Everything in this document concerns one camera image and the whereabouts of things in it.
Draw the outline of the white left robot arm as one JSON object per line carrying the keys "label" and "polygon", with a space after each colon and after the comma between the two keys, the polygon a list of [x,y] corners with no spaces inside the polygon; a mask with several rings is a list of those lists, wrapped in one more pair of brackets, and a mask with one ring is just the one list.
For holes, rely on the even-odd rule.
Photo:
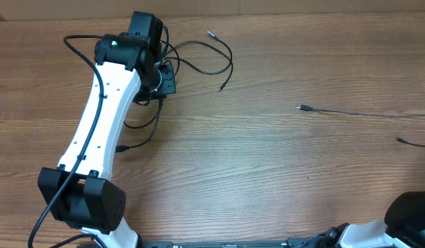
{"label": "white left robot arm", "polygon": [[132,103],[158,101],[176,91],[172,65],[164,63],[168,30],[153,14],[135,12],[127,32],[96,39],[89,66],[94,79],[79,126],[54,169],[38,177],[45,215],[78,229],[97,247],[141,247],[124,213],[125,192],[112,183],[114,155]]}

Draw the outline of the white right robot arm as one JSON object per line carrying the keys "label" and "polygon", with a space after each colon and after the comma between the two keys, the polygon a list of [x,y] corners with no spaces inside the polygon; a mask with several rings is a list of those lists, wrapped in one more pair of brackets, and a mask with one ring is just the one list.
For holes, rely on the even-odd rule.
{"label": "white right robot arm", "polygon": [[401,194],[383,219],[333,228],[318,247],[425,248],[425,191]]}

